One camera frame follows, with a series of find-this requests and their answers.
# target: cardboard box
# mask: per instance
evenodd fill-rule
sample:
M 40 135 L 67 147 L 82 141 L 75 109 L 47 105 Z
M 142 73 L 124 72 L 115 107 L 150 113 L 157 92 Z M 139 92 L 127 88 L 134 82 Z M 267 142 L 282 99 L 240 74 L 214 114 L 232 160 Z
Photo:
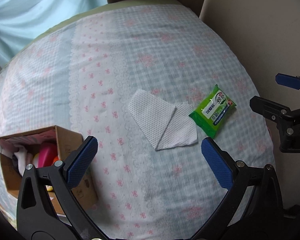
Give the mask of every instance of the cardboard box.
M 43 141 L 57 143 L 58 157 L 61 160 L 65 160 L 70 152 L 76 150 L 81 145 L 83 139 L 79 133 L 69 131 L 59 126 L 51 126 L 0 137 L 0 152 L 2 152 L 2 148 L 5 148 L 7 144 L 13 145 L 14 143 L 19 143 L 24 145 L 28 152 L 35 155 L 39 152 L 40 143 Z M 20 174 L 14 170 L 12 159 L 1 153 L 0 164 L 7 192 L 15 198 L 18 198 L 22 179 Z M 91 208 L 91 206 L 97 202 L 98 198 L 89 169 L 83 176 L 78 187 L 72 189 L 72 193 L 84 210 Z M 57 214 L 64 215 L 55 193 L 49 192 L 49 196 Z

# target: beige wall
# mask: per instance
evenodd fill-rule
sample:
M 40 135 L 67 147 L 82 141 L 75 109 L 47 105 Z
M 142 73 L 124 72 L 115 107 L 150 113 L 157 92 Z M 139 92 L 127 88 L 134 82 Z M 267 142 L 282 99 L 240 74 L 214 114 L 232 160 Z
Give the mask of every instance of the beige wall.
M 200 18 L 236 54 L 262 97 L 300 108 L 300 91 L 274 79 L 279 72 L 300 75 L 300 0 L 205 0 Z M 268 126 L 284 206 L 300 204 L 300 154 L 280 153 L 275 124 Z

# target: checkered bedding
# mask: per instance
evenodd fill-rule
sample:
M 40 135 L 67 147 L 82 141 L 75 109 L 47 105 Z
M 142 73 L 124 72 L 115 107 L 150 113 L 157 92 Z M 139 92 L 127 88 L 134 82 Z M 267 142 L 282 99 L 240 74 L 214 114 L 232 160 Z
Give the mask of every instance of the checkered bedding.
M 215 84 L 237 104 L 215 141 L 234 160 L 274 164 L 255 86 L 222 39 L 181 5 L 123 8 L 82 18 L 36 41 L 0 73 L 0 136 L 59 125 L 95 136 L 99 200 L 88 211 L 110 238 L 187 239 L 226 193 L 200 143 L 155 152 L 128 111 L 137 89 L 196 106 Z M 197 128 L 198 140 L 206 137 Z M 244 209 L 247 194 L 233 221 Z M 11 213 L 16 200 L 0 202 Z

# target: green wet wipes pack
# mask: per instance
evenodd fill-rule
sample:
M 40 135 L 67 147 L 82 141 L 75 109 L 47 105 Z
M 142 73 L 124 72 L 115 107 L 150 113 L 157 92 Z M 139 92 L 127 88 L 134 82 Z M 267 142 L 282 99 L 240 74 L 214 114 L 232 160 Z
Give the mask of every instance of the green wet wipes pack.
M 197 109 L 189 114 L 189 117 L 209 137 L 214 138 L 220 125 L 225 120 L 226 113 L 235 106 L 236 104 L 218 88 L 218 85 L 215 85 L 210 95 L 199 104 Z

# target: blue gripper pad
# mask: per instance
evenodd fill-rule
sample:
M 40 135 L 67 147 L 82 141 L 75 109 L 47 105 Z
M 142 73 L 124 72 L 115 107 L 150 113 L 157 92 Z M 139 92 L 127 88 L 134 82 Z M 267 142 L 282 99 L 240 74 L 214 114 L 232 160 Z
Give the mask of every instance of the blue gripper pad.
M 76 160 L 67 172 L 67 185 L 69 189 L 77 187 L 98 151 L 98 140 L 92 138 L 80 151 Z
M 275 76 L 277 84 L 299 90 L 300 78 L 278 73 Z
M 233 185 L 232 171 L 207 138 L 202 140 L 201 152 L 220 186 L 229 190 Z

